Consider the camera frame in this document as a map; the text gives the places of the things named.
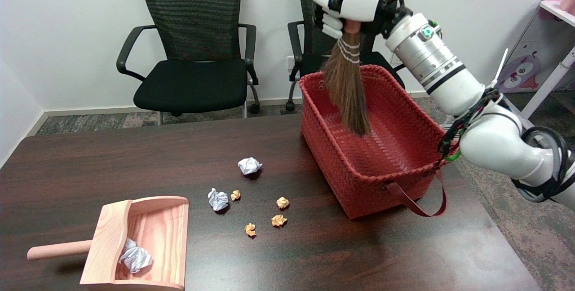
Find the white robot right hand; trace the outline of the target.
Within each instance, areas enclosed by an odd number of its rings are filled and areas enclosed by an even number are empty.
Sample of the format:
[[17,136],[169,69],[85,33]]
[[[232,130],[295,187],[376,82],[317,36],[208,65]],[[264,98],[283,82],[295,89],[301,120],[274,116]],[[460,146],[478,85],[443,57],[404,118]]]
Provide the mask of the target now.
[[324,34],[339,39],[344,27],[388,39],[392,30],[413,15],[404,0],[311,0],[313,22]]

